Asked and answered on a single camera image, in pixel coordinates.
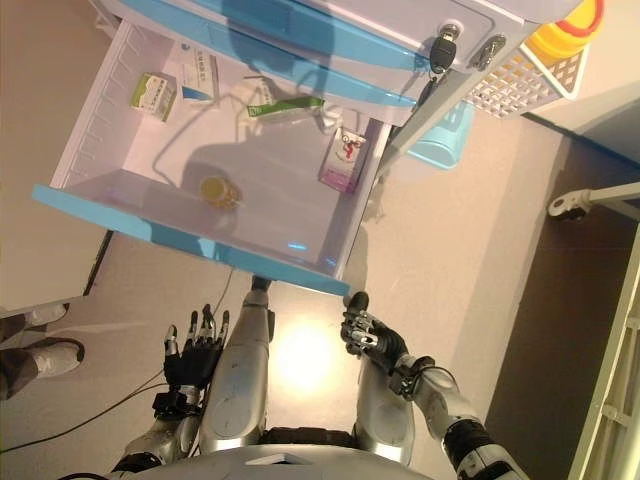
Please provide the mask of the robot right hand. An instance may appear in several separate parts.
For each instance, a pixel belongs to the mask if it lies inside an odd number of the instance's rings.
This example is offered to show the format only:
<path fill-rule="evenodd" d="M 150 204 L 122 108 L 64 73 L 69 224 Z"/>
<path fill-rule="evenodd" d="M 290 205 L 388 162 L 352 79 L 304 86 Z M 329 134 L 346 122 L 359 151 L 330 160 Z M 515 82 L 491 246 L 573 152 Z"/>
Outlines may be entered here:
<path fill-rule="evenodd" d="M 341 338 L 349 354 L 365 355 L 388 376 L 398 360 L 408 353 L 404 339 L 393 329 L 367 311 L 369 296 L 366 292 L 355 293 L 344 312 Z"/>

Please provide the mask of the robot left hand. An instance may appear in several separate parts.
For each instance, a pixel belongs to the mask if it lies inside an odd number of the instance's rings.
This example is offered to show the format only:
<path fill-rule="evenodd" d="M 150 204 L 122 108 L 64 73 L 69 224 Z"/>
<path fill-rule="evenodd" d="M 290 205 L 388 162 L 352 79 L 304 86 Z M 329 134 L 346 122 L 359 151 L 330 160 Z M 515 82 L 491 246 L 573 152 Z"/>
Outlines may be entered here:
<path fill-rule="evenodd" d="M 201 323 L 198 323 L 198 318 L 198 312 L 193 311 L 182 350 L 178 348 L 177 327 L 174 324 L 168 327 L 164 339 L 163 371 L 171 389 L 187 386 L 204 389 L 210 383 L 223 352 L 229 332 L 229 311 L 223 312 L 219 332 L 209 304 L 202 309 Z"/>

